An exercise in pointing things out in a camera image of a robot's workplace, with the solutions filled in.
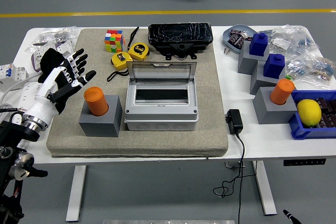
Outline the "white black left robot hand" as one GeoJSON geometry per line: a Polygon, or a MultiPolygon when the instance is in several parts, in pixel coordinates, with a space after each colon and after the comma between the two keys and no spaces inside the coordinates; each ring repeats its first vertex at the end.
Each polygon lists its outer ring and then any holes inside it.
{"type": "Polygon", "coordinates": [[[49,48],[43,55],[38,82],[42,84],[34,104],[24,113],[24,119],[38,118],[49,125],[53,117],[62,113],[69,97],[82,89],[95,75],[91,70],[84,74],[88,55],[84,49],[64,57],[60,52],[49,48]]]}

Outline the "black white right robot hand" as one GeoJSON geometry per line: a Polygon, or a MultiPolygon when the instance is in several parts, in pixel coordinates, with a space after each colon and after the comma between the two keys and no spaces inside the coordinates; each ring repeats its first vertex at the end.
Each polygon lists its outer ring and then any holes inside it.
{"type": "Polygon", "coordinates": [[[302,224],[300,220],[298,220],[295,216],[293,216],[289,211],[283,210],[285,216],[291,221],[292,224],[302,224]]]}

